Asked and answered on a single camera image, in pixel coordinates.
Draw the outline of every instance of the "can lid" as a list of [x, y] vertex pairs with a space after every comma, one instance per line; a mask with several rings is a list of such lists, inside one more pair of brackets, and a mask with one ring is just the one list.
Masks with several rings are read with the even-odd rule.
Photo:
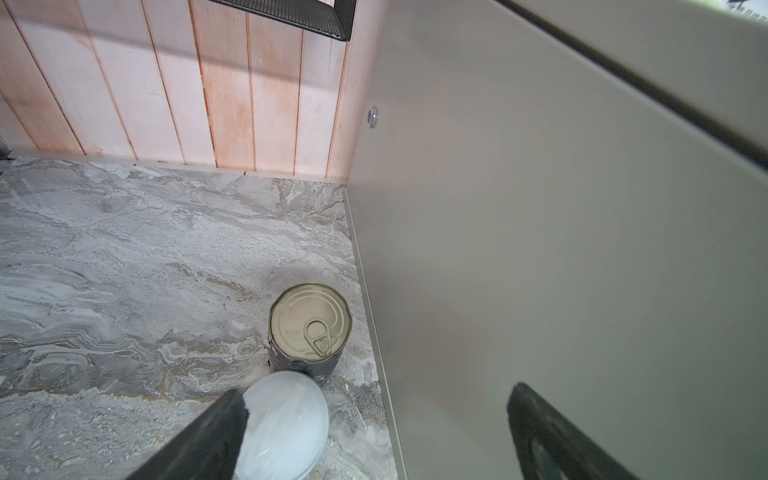
[[329, 286], [292, 286], [272, 305], [270, 338], [289, 357], [318, 362], [339, 352], [351, 330], [346, 301]]

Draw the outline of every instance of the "gray panel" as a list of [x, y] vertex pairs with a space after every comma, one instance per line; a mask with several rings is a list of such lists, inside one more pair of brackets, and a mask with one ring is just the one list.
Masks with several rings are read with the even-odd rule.
[[768, 470], [768, 181], [490, 2], [392, 0], [348, 185], [411, 480], [528, 382], [641, 478]]
[[768, 23], [688, 0], [515, 2], [737, 131], [767, 161]]

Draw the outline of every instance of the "marble countertop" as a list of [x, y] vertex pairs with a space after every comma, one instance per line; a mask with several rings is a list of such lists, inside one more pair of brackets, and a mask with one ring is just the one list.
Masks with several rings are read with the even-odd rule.
[[128, 475], [268, 374], [270, 307], [306, 281], [353, 315], [309, 478], [396, 478], [343, 186], [23, 158], [2, 170], [0, 480]]

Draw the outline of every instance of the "baseboard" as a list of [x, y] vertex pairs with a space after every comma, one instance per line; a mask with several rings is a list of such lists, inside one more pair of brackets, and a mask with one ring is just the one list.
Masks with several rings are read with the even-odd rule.
[[52, 152], [44, 152], [37, 150], [29, 150], [26, 148], [14, 148], [11, 153], [8, 154], [8, 158], [15, 159], [17, 157], [24, 158], [51, 158], [56, 160], [69, 161], [76, 164], [82, 163], [99, 163], [99, 164], [120, 164], [120, 165], [140, 165], [142, 167], [149, 168], [167, 168], [171, 170], [192, 170], [199, 172], [211, 172], [215, 174], [241, 174], [250, 177], [265, 177], [265, 178], [285, 178], [287, 180], [304, 180], [310, 182], [323, 182], [326, 184], [344, 184], [342, 180], [330, 180], [325, 177], [313, 177], [311, 175], [285, 175], [285, 174], [272, 174], [270, 172], [257, 172], [251, 170], [238, 170], [235, 168], [218, 168], [208, 167], [205, 165], [186, 165], [175, 164], [171, 162], [162, 161], [137, 161], [124, 157], [94, 157], [91, 155], [83, 154], [57, 154]]
[[389, 425], [389, 437], [392, 441], [392, 453], [395, 457], [397, 476], [399, 480], [408, 480], [408, 475], [406, 474], [406, 466], [402, 460], [402, 448], [400, 447], [400, 437], [397, 432], [397, 421], [395, 420], [395, 413], [392, 410], [392, 400], [389, 396], [389, 386], [387, 385], [386, 381], [386, 371], [384, 370], [384, 363], [382, 362], [382, 352], [379, 348], [379, 337], [376, 334], [376, 323], [373, 321], [373, 311], [371, 310], [371, 302], [368, 296], [366, 275], [362, 269], [360, 248], [357, 244], [357, 236], [355, 235], [355, 221], [352, 218], [352, 209], [349, 207], [349, 196], [347, 195], [346, 188], [344, 189], [344, 209], [346, 210], [346, 222], [347, 226], [349, 227], [349, 237], [352, 239], [352, 248], [355, 252], [355, 264], [357, 265], [357, 276], [360, 280], [362, 304], [366, 309], [368, 330], [371, 334], [373, 358], [376, 360], [376, 369], [379, 370], [379, 385], [381, 386], [382, 399], [384, 400], [384, 412], [386, 414], [386, 421]]

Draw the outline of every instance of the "orange wooden plank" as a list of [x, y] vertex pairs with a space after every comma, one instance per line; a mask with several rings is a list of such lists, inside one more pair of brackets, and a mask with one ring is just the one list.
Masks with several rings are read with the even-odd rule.
[[143, 0], [184, 154], [190, 165], [216, 165], [200, 64], [187, 0]]
[[0, 2], [0, 91], [40, 150], [83, 153], [4, 2]]
[[255, 170], [246, 13], [190, 0], [216, 165]]
[[261, 172], [293, 174], [301, 33], [299, 28], [248, 15], [253, 133]]
[[325, 177], [346, 43], [304, 32], [295, 174]]
[[78, 4], [137, 159], [182, 164], [141, 0]]
[[2, 96], [0, 96], [0, 137], [11, 150], [14, 148], [38, 149]]
[[134, 157], [76, 0], [4, 2], [85, 153]]
[[326, 177], [346, 181], [355, 155], [360, 127], [365, 125], [366, 101], [376, 49], [381, 38], [387, 0], [357, 0], [352, 38], [344, 59], [339, 107], [333, 128]]

